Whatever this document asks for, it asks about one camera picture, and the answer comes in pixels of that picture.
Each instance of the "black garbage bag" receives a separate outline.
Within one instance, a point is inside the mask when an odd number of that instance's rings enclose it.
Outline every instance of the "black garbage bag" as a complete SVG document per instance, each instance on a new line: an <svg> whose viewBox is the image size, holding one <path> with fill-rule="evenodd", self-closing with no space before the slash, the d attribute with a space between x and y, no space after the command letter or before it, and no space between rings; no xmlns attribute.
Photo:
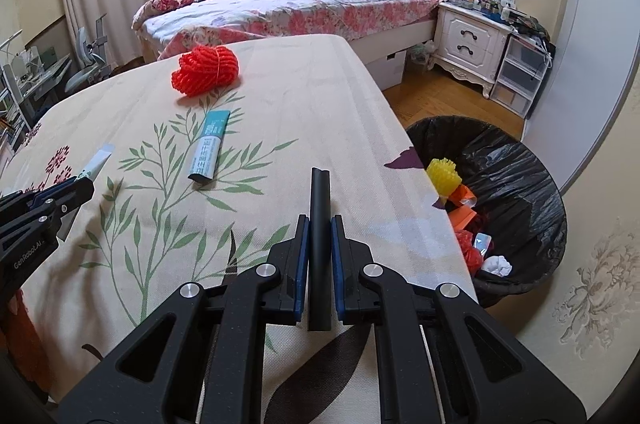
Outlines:
<svg viewBox="0 0 640 424"><path fill-rule="evenodd" d="M457 115L422 119L406 133L424 167L444 157L456 163L462 184L478 198L475 222L494 243L485 258L502 255L513 267L504 278L478 271L473 282L480 305L549 278L564 255L566 214L556 183L531 150L500 128Z"/></svg>

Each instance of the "black rod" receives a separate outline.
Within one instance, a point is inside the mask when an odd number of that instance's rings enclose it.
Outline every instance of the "black rod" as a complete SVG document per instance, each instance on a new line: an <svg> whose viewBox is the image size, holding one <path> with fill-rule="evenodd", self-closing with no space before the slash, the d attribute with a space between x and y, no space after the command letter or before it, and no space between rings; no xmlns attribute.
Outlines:
<svg viewBox="0 0 640 424"><path fill-rule="evenodd" d="M311 170L308 330L331 330L331 190L329 172Z"/></svg>

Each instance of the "wooden floor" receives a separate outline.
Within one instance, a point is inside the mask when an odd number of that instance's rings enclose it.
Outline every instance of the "wooden floor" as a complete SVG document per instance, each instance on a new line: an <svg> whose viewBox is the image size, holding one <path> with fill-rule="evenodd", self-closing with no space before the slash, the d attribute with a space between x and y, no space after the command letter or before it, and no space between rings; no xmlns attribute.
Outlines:
<svg viewBox="0 0 640 424"><path fill-rule="evenodd" d="M453 79L437 65L422 68L407 63L402 83L384 91L403 127L433 115L466 115L482 119L520 140L524 120L513 112L482 97L482 87Z"/></svg>

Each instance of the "toothpaste tube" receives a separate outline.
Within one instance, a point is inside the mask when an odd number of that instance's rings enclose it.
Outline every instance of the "toothpaste tube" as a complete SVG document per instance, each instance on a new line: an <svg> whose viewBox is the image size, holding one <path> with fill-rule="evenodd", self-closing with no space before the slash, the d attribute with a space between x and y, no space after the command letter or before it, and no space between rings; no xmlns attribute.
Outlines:
<svg viewBox="0 0 640 424"><path fill-rule="evenodd" d="M104 163L107 162L107 159L111 157L114 149L115 148L113 144L105 144L82 169L82 171L78 174L78 177L76 177L76 180L86 177L88 179L91 179L91 182L94 182L95 178L98 176L98 173L100 173L100 170L104 166ZM76 219L76 215L78 214L79 209L80 208L76 208L73 211L69 211L69 213L62 217L62 225L58 230L58 238L60 240L65 241L68 237L69 231L71 231L71 226Z"/></svg>
<svg viewBox="0 0 640 424"><path fill-rule="evenodd" d="M202 133L189 170L189 178L198 184L206 184L213 180L222 136L230 114L228 110L214 110L204 119Z"/></svg>

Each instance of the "orange plastic bag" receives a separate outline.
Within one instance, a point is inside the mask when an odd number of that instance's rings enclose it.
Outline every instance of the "orange plastic bag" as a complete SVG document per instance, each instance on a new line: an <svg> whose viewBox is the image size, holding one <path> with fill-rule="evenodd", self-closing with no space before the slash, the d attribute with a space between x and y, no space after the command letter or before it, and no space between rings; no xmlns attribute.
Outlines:
<svg viewBox="0 0 640 424"><path fill-rule="evenodd" d="M449 221L454 231L464 229L476 217L476 212L469 206L460 206L449 213Z"/></svg>
<svg viewBox="0 0 640 424"><path fill-rule="evenodd" d="M449 200L457 206L469 206L470 208L478 202L474 193L464 184L458 186L456 190L449 195Z"/></svg>

